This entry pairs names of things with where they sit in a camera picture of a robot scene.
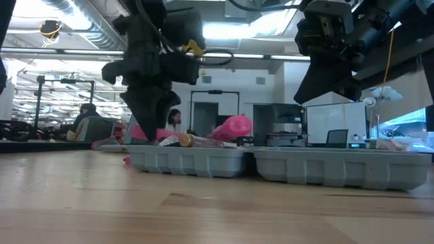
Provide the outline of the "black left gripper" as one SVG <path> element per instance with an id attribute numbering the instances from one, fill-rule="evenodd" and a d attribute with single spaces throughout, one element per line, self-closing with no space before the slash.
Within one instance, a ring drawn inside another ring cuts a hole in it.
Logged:
<path id="1" fill-rule="evenodd" d="M 128 16 L 113 26 L 127 37 L 123 58 L 102 68 L 102 79 L 111 84 L 123 77 L 128 85 L 174 81 L 194 85 L 199 76 L 198 57 L 205 53 L 201 14 L 194 8 L 167 10 L 162 0 L 121 2 Z M 157 137 L 157 103 L 164 91 L 158 87 L 128 87 L 120 97 L 127 104 L 149 141 Z M 179 96 L 170 92 L 163 100 L 165 129 L 181 132 Z"/>

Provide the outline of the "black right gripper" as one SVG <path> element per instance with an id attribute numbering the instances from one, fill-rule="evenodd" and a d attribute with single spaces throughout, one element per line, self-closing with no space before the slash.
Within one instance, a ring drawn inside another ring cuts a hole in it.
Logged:
<path id="1" fill-rule="evenodd" d="M 348 62 L 315 57 L 337 55 L 353 64 L 361 64 L 365 56 L 351 47 L 349 35 L 355 31 L 357 12 L 363 0 L 327 1 L 302 0 L 299 10 L 304 18 L 297 24 L 296 43 L 300 53 L 311 56 L 308 70 L 294 95 L 304 104 L 332 90 L 338 83 L 338 93 L 352 101 L 361 97 L 361 88 L 353 78 Z"/>

